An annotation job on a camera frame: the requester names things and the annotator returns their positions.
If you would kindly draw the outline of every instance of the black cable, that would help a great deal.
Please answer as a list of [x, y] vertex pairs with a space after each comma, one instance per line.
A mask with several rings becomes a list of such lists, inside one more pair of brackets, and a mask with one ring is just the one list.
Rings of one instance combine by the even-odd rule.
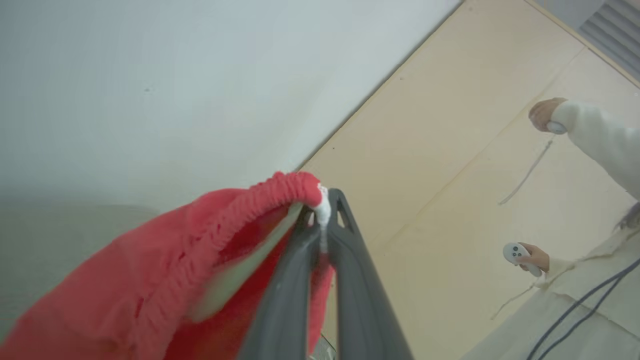
[[549, 337], [549, 335], [551, 335], [551, 332], [553, 332], [553, 330], [556, 329], [556, 327], [558, 327], [558, 325], [560, 325], [560, 323], [567, 317], [569, 316], [569, 314], [575, 310], [578, 306], [580, 306], [585, 300], [587, 300], [588, 298], [590, 298], [593, 294], [595, 294], [598, 290], [602, 289], [604, 286], [606, 286], [607, 284], [616, 281], [615, 284], [613, 284], [608, 290], [607, 292], [602, 295], [602, 298], [600, 298], [600, 300], [598, 301], [598, 304], [594, 307], [594, 309], [591, 310], [591, 312], [589, 312], [589, 314], [587, 314], [584, 318], [580, 319], [576, 324], [574, 324], [571, 329], [569, 329], [569, 331], [567, 332], [567, 334], [565, 334], [562, 338], [558, 339], [556, 342], [554, 342], [543, 354], [540, 358], [538, 358], [538, 360], [542, 360], [545, 356], [547, 356], [547, 354], [551, 351], [551, 349], [553, 349], [554, 347], [556, 347], [558, 344], [560, 344], [560, 342], [564, 341], [580, 324], [582, 324], [585, 320], [587, 320], [591, 315], [593, 315], [595, 313], [595, 311], [598, 309], [598, 307], [600, 306], [600, 304], [604, 301], [604, 299], [606, 299], [609, 294], [611, 293], [611, 291], [618, 285], [618, 283], [622, 280], [622, 278], [624, 278], [624, 276], [626, 276], [627, 274], [629, 274], [631, 271], [633, 271], [633, 269], [637, 268], [638, 265], [640, 265], [640, 259], [636, 260], [634, 263], [632, 263], [631, 265], [629, 265], [628, 267], [626, 267], [624, 270], [618, 272], [616, 275], [613, 275], [612, 277], [608, 278], [607, 280], [603, 281], [602, 283], [600, 283], [598, 286], [596, 286], [595, 288], [591, 289], [588, 293], [586, 293], [583, 297], [580, 298], [580, 300], [576, 301], [573, 303], [573, 305], [571, 305], [571, 307], [569, 307], [569, 309], [567, 309], [564, 314], [562, 314], [562, 316], [560, 316], [560, 318], [558, 318], [558, 320], [556, 320], [556, 322], [551, 325], [551, 327], [542, 335], [542, 337], [538, 340], [538, 342], [536, 343], [536, 345], [533, 347], [533, 349], [531, 350], [531, 352], [529, 352], [529, 355], [527, 356], [527, 360], [532, 360], [533, 359], [533, 355], [536, 353], [536, 351], [538, 351], [538, 349], [542, 346], [542, 344], [544, 343], [544, 341]]
[[571, 329], [569, 329], [569, 331], [566, 332], [566, 334], [562, 337], [559, 338], [558, 340], [556, 340], [556, 342], [554, 342], [553, 344], [551, 344], [551, 346], [545, 350], [545, 352], [542, 353], [542, 355], [538, 358], [538, 360], [542, 360], [544, 359], [547, 354], [554, 348], [556, 347], [558, 344], [560, 344], [561, 342], [563, 342], [566, 338], [569, 337], [569, 335], [571, 335], [571, 333], [577, 329], [578, 326], [580, 326], [580, 324], [582, 324], [583, 322], [585, 322], [585, 320], [587, 320], [588, 318], [591, 317], [591, 315], [596, 313], [596, 310], [598, 310], [598, 308], [600, 307], [600, 304], [602, 304], [602, 302], [604, 301], [604, 299], [607, 298], [607, 296], [609, 296], [609, 293], [611, 291], [613, 291], [613, 289], [616, 288], [616, 286], [620, 283], [620, 281], [622, 280], [622, 278], [624, 278], [624, 276], [619, 277], [618, 280], [616, 280], [616, 282], [613, 283], [613, 285], [611, 285], [611, 287], [607, 290], [607, 292], [602, 295], [602, 297], [600, 298], [600, 300], [598, 301], [598, 303], [596, 304], [596, 306], [593, 307], [593, 309], [587, 314], [585, 315], [583, 318], [581, 318], [577, 323], [575, 323]]

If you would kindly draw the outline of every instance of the beige wall panel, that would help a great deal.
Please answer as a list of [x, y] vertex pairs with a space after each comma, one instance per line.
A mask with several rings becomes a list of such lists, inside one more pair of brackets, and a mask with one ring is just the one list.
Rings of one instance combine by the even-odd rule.
[[[640, 127], [636, 93], [585, 50], [541, 98], [591, 101]], [[526, 241], [575, 259], [604, 241], [633, 204], [593, 160], [557, 136], [521, 190], [499, 206], [550, 138], [521, 113], [410, 225], [373, 252], [417, 359], [459, 358], [527, 298], [490, 321], [534, 279], [502, 257], [505, 243]]]
[[348, 194], [375, 248], [583, 47], [523, 1], [467, 1], [303, 169]]

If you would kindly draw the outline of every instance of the red cloth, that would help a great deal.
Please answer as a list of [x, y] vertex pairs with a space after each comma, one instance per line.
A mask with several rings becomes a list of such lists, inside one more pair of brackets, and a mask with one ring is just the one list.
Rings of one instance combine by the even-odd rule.
[[[115, 239], [16, 323], [0, 359], [235, 358], [289, 233], [215, 315], [186, 318], [204, 284], [251, 252], [292, 202], [315, 207], [318, 180], [277, 173], [248, 190], [219, 190]], [[333, 270], [312, 274], [309, 349], [319, 339]]]

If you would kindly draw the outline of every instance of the hand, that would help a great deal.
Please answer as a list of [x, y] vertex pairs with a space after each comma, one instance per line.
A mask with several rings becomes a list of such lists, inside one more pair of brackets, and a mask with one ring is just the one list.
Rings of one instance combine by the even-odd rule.
[[551, 121], [551, 114], [563, 102], [567, 101], [564, 97], [555, 97], [553, 99], [540, 101], [529, 110], [529, 120], [533, 126], [544, 132], [549, 133], [547, 124]]
[[524, 248], [531, 254], [531, 257], [521, 256], [516, 258], [516, 261], [520, 263], [520, 268], [522, 268], [522, 270], [528, 271], [527, 267], [523, 264], [532, 264], [536, 265], [544, 272], [549, 271], [549, 255], [546, 252], [540, 250], [540, 248], [535, 245], [529, 245], [527, 243], [519, 244], [524, 246]]

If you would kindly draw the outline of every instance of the white cord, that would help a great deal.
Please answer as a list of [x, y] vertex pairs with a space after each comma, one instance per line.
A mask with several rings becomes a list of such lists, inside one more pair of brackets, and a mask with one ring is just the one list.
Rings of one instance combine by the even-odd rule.
[[516, 186], [516, 188], [513, 189], [513, 191], [507, 197], [504, 198], [504, 200], [500, 201], [498, 203], [498, 205], [505, 205], [507, 203], [507, 201], [511, 200], [511, 198], [514, 195], [516, 195], [516, 193], [520, 190], [522, 185], [524, 185], [526, 180], [529, 178], [529, 175], [531, 175], [531, 173], [533, 172], [533, 169], [535, 169], [536, 166], [538, 166], [538, 163], [540, 162], [540, 160], [542, 160], [542, 157], [547, 153], [547, 150], [549, 150], [549, 148], [551, 147], [551, 144], [554, 143], [554, 138], [555, 137], [556, 137], [555, 135], [551, 137], [551, 140], [549, 140], [549, 142], [547, 143], [547, 146], [545, 147], [545, 149], [542, 150], [542, 152], [540, 153], [540, 155], [538, 156], [536, 161], [533, 163], [533, 165], [531, 165], [531, 168], [529, 168], [529, 171], [527, 172], [527, 175], [525, 175], [524, 179], [522, 179], [520, 184], [518, 184], [518, 186]]

